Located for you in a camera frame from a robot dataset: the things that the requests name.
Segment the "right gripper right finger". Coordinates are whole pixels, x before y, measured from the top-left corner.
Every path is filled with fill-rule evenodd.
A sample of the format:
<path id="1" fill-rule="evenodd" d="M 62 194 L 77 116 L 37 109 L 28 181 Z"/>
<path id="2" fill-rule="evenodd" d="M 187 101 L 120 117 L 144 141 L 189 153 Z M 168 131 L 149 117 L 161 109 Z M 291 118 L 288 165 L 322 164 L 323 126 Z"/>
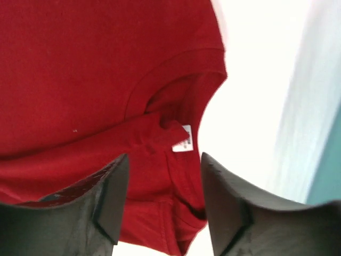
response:
<path id="1" fill-rule="evenodd" d="M 215 255 L 340 255 L 340 201 L 297 203 L 201 157 L 206 216 Z"/>

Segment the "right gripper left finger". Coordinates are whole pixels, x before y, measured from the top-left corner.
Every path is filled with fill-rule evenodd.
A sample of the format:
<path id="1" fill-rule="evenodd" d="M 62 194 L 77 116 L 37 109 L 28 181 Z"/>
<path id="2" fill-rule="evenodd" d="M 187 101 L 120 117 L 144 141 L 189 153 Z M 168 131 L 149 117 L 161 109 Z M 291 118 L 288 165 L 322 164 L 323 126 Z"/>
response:
<path id="1" fill-rule="evenodd" d="M 112 255 L 123 219 L 129 160 L 119 156 L 39 202 L 1 204 L 1 255 Z"/>

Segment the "dark red t-shirt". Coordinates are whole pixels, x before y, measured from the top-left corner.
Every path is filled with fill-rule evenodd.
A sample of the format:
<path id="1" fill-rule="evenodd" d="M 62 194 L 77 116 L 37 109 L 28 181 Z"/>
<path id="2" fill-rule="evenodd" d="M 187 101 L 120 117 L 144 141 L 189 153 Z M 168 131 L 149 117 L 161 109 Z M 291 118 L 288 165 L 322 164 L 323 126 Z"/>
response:
<path id="1" fill-rule="evenodd" d="M 118 242 L 185 255 L 207 222 L 199 125 L 226 77 L 211 1 L 1 1 L 1 204 L 126 154 Z M 183 125 L 194 150 L 176 153 Z"/>

